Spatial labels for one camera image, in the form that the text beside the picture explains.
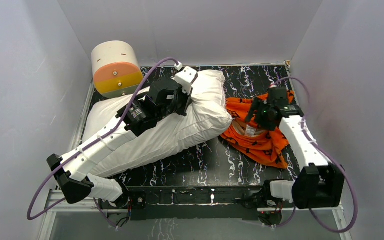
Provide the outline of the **orange patterned pillowcase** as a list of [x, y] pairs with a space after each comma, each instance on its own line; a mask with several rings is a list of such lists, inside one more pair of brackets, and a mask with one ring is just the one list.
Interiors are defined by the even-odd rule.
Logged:
[[221, 138], [258, 164], [287, 169], [288, 163], [282, 151], [289, 145], [289, 141], [278, 128], [274, 131], [265, 130], [259, 127], [253, 118], [246, 122], [245, 118], [251, 105], [252, 100], [249, 98], [226, 99], [225, 108], [232, 116], [232, 122], [220, 135]]

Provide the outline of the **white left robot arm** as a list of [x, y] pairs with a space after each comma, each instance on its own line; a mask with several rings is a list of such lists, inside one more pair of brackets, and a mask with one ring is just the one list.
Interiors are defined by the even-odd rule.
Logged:
[[127, 206], [127, 188], [114, 179], [95, 176], [91, 170], [171, 114], [186, 116], [195, 80], [178, 76], [156, 80], [147, 92], [132, 95], [128, 104], [82, 145], [62, 156], [49, 156], [46, 161], [67, 203], [89, 197], [107, 200], [117, 208]]

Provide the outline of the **white pillow insert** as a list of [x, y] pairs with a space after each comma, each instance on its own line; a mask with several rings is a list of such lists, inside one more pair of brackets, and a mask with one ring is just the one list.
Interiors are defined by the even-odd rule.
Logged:
[[126, 143], [96, 165], [91, 174], [108, 178], [176, 155], [217, 138], [233, 120], [226, 110], [225, 75], [198, 72], [187, 115], [171, 114], [137, 139]]

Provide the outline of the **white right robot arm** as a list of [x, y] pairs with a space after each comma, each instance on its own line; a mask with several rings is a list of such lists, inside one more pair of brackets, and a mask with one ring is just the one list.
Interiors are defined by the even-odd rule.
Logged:
[[246, 122], [254, 121], [259, 128], [271, 133], [279, 129], [300, 167], [296, 180], [267, 180], [262, 202], [268, 207], [275, 207], [281, 200], [299, 209], [338, 207], [345, 177], [340, 168], [315, 147], [302, 109], [290, 103], [288, 97], [285, 87], [270, 88], [267, 99], [252, 99], [245, 118]]

